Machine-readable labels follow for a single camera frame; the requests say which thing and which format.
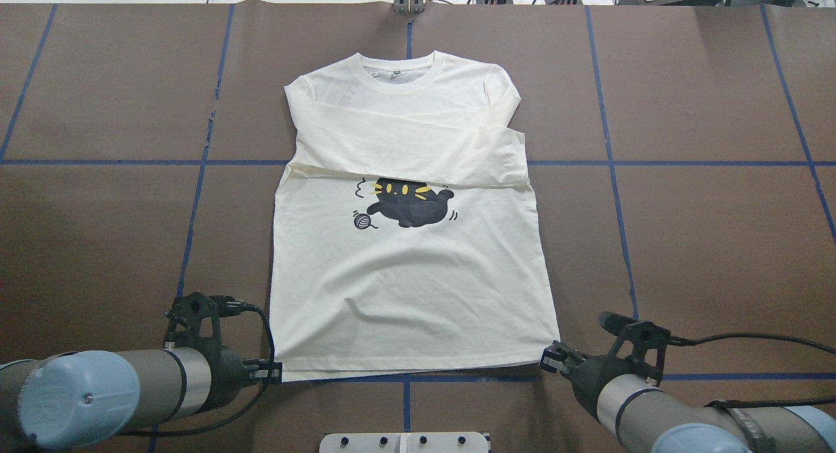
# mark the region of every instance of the white t-shirt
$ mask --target white t-shirt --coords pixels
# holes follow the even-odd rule
[[[270,298],[283,379],[539,360],[558,325],[504,69],[355,54],[285,91],[297,151]]]

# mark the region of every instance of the light blue joint cap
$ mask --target light blue joint cap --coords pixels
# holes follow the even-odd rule
[[[651,453],[752,453],[752,450],[720,427],[681,424],[659,435]]]
[[[836,420],[833,417],[812,405],[795,405],[785,409],[810,424],[824,438],[824,443],[828,444],[830,450],[836,453]]]
[[[21,393],[20,425],[30,441],[63,450],[104,441],[137,410],[140,379],[127,360],[91,350],[36,370]]]

